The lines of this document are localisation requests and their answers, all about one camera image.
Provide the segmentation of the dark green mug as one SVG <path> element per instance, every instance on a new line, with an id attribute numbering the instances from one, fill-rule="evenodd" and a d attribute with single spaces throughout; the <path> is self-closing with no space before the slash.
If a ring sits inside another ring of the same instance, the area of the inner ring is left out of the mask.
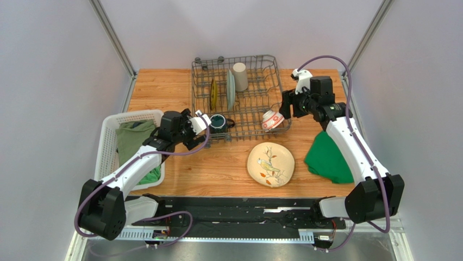
<path id="1" fill-rule="evenodd" d="M 226 118 L 222 114 L 214 114 L 210 117 L 210 133 L 211 134 L 222 134 L 229 131 L 230 128 L 235 126 L 235 121 Z"/>

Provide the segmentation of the yellow patterned plate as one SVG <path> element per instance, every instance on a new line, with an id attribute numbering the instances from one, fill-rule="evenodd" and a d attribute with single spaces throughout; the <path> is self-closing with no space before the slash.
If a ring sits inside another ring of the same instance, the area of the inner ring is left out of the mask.
<path id="1" fill-rule="evenodd" d="M 216 109 L 217 99 L 218 99 L 218 86 L 217 86 L 217 82 L 215 81 L 215 78 L 213 78 L 211 81 L 211 86 L 210 86 L 210 109 L 211 110 Z"/>

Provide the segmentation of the right aluminium frame post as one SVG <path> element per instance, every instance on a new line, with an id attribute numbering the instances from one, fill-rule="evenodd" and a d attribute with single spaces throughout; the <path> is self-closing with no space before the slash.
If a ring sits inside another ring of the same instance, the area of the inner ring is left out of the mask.
<path id="1" fill-rule="evenodd" d="M 379 29 L 382 21 L 386 17 L 387 13 L 389 12 L 394 2 L 395 2 L 394 0 L 381 1 L 379 8 L 377 9 L 375 15 L 373 16 L 373 19 L 369 23 L 352 57 L 350 58 L 347 64 L 350 72 L 354 71 L 355 67 L 360 61 L 361 56 L 363 55 L 364 51 L 368 47 L 369 43 L 372 41 L 375 33 Z"/>

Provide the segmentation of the olive green folded cloth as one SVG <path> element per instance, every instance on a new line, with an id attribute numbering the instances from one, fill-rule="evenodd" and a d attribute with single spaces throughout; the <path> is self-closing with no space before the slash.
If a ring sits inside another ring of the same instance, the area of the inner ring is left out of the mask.
<path id="1" fill-rule="evenodd" d="M 156 129 L 152 119 L 121 123 L 116 129 L 116 145 L 119 166 L 125 164 Z"/>

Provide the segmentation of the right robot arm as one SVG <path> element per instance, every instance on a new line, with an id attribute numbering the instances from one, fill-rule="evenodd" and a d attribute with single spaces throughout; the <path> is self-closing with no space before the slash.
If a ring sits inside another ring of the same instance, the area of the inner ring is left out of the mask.
<path id="1" fill-rule="evenodd" d="M 296 88 L 282 93 L 279 112 L 285 119 L 311 114 L 344 157 L 355 187 L 346 197 L 326 197 L 316 201 L 319 220 L 343 218 L 354 223 L 390 218 L 398 213 L 405 183 L 391 174 L 359 133 L 345 102 L 336 102 L 329 76 L 294 76 Z"/>

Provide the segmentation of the green cloth on table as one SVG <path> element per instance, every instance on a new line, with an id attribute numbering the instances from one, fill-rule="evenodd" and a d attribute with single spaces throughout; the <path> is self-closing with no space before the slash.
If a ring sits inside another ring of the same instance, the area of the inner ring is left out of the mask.
<path id="1" fill-rule="evenodd" d="M 354 182 L 346 160 L 327 132 L 321 131 L 316 135 L 304 163 L 310 173 L 329 179 L 334 184 Z"/>

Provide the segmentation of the left aluminium frame post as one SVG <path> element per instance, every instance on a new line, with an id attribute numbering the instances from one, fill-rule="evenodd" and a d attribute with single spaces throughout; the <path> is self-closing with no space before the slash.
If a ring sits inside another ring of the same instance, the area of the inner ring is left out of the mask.
<path id="1" fill-rule="evenodd" d="M 105 30 L 111 44 L 113 45 L 113 48 L 115 49 L 119 59 L 121 60 L 124 68 L 126 69 L 127 74 L 130 76 L 130 78 L 134 79 L 137 76 L 137 72 L 134 69 L 132 62 L 128 57 L 128 54 L 123 47 L 122 42 L 117 36 L 114 27 L 112 26 L 110 18 L 107 12 L 105 11 L 102 2 L 99 0 L 89 0 L 89 2 L 92 5 L 92 8 L 96 13 L 103 29 Z"/>

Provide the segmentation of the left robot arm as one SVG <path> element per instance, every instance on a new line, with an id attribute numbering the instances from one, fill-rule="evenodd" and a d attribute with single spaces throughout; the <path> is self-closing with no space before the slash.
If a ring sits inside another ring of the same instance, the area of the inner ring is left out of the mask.
<path id="1" fill-rule="evenodd" d="M 159 200 L 145 194 L 134 200 L 127 196 L 151 170 L 170 156 L 199 152 L 210 137 L 210 116 L 189 109 L 167 111 L 138 151 L 119 169 L 103 179 L 90 179 L 82 187 L 74 229 L 82 237 L 116 239 L 126 225 L 158 220 Z"/>

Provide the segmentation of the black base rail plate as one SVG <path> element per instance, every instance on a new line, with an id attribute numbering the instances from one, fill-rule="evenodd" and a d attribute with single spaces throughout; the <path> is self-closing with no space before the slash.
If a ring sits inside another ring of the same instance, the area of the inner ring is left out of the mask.
<path id="1" fill-rule="evenodd" d="M 313 198 L 180 197 L 162 196 L 157 221 L 136 226 L 167 226 L 171 236 L 187 232 L 190 238 L 296 239 L 299 230 L 332 234 L 346 228 L 340 219 L 317 221 Z"/>

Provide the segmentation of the white red patterned bowl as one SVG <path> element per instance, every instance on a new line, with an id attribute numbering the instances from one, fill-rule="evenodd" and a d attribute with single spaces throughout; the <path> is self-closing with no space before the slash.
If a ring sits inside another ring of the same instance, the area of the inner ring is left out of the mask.
<path id="1" fill-rule="evenodd" d="M 274 110 L 268 110 L 262 116 L 262 127 L 265 131 L 270 131 L 276 128 L 285 120 L 284 116 Z"/>

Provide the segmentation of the aluminium frame post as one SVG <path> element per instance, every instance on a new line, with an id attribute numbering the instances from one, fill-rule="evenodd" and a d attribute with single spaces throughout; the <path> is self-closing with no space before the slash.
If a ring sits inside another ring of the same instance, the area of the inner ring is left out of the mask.
<path id="1" fill-rule="evenodd" d="M 368 47 L 369 43 L 372 41 L 375 33 L 379 29 L 382 21 L 386 17 L 387 13 L 389 12 L 394 2 L 395 2 L 394 0 L 381 1 L 379 8 L 377 9 L 375 15 L 373 16 L 373 19 L 369 23 L 352 57 L 350 58 L 347 64 L 350 72 L 354 71 L 355 67 L 360 61 L 361 56 L 363 55 L 364 51 Z"/>
<path id="2" fill-rule="evenodd" d="M 123 47 L 122 42 L 117 36 L 114 27 L 112 26 L 110 18 L 107 12 L 105 11 L 102 2 L 99 0 L 89 0 L 89 2 L 92 5 L 92 8 L 96 13 L 103 29 L 105 30 L 111 44 L 113 45 L 113 48 L 115 49 L 119 59 L 121 60 L 124 68 L 126 69 L 127 74 L 130 76 L 130 78 L 134 79 L 137 76 L 137 72 L 134 69 L 132 62 L 128 57 L 128 54 Z"/>

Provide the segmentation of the light blue flower plate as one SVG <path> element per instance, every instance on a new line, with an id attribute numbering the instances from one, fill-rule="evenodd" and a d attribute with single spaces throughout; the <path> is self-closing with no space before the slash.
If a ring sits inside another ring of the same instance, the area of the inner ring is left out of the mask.
<path id="1" fill-rule="evenodd" d="M 227 109 L 231 111 L 235 103 L 235 79 L 231 70 L 227 71 Z"/>

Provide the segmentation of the white plastic basket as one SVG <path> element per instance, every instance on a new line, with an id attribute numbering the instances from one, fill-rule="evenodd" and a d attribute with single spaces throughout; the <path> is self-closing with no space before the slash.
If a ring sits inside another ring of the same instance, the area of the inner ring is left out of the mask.
<path id="1" fill-rule="evenodd" d="M 160 110 L 142 110 L 108 116 L 102 125 L 94 179 L 105 182 L 116 175 L 118 169 L 121 167 L 119 166 L 116 148 L 116 129 L 118 129 L 121 123 L 152 119 L 156 126 L 159 127 L 162 116 L 163 112 Z M 141 146 L 126 163 L 133 160 L 135 156 L 139 156 L 147 151 L 148 149 Z"/>

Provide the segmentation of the beige upside-down cup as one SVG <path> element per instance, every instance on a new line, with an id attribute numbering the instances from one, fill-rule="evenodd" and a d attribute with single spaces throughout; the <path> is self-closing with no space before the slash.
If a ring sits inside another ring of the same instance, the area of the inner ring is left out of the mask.
<path id="1" fill-rule="evenodd" d="M 232 74 L 235 80 L 235 90 L 243 92 L 248 89 L 247 67 L 244 63 L 235 63 Z"/>

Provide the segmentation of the cream bird plate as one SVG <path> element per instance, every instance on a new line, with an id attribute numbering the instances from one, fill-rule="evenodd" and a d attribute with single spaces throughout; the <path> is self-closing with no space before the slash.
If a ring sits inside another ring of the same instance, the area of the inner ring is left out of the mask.
<path id="1" fill-rule="evenodd" d="M 273 142 L 260 143 L 251 150 L 247 172 L 259 184 L 270 188 L 286 185 L 295 171 L 295 159 L 284 146 Z"/>

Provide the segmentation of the bright green crumpled cloth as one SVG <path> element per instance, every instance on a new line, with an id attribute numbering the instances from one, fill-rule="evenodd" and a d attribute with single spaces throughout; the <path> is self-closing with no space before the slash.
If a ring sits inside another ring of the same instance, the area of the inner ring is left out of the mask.
<path id="1" fill-rule="evenodd" d="M 138 185 L 156 183 L 161 177 L 161 166 L 152 169 L 139 182 Z"/>

